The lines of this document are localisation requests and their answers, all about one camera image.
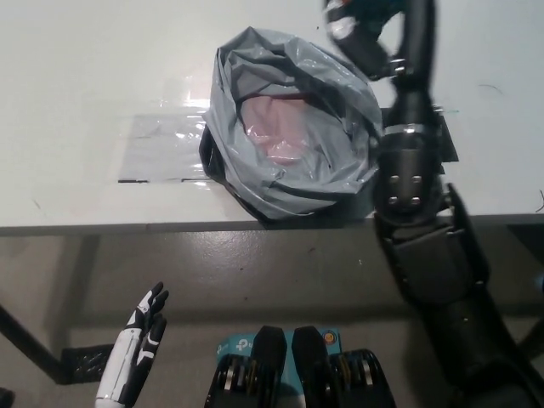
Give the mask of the robot left white black hand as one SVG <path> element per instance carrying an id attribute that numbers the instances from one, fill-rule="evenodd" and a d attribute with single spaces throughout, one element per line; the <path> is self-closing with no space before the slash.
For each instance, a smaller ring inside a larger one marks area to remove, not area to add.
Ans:
<path id="1" fill-rule="evenodd" d="M 167 327 L 162 309 L 168 296 L 159 282 L 132 312 L 107 360 L 95 397 L 96 408 L 135 406 Z"/>

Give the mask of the robot right black hand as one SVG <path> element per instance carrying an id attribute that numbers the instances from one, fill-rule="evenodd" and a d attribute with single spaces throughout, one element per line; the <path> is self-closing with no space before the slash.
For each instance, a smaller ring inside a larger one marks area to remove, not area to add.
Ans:
<path id="1" fill-rule="evenodd" d="M 401 43 L 389 54 L 379 42 L 383 27 L 404 15 Z M 325 1 L 330 39 L 369 79 L 397 77 L 407 87 L 429 86 L 434 61 L 436 2 Z"/>

